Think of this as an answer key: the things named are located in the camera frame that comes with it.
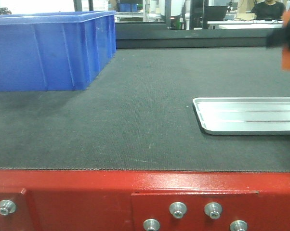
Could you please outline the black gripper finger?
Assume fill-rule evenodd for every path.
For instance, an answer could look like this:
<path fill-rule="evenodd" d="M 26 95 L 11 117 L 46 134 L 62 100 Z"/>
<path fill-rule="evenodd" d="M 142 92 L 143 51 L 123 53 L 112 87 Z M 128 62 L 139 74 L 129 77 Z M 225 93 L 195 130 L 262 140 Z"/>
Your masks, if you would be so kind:
<path fill-rule="evenodd" d="M 286 26 L 282 28 L 275 28 L 272 33 L 266 37 L 265 46 L 280 47 L 287 46 L 290 50 L 290 20 L 287 22 Z"/>

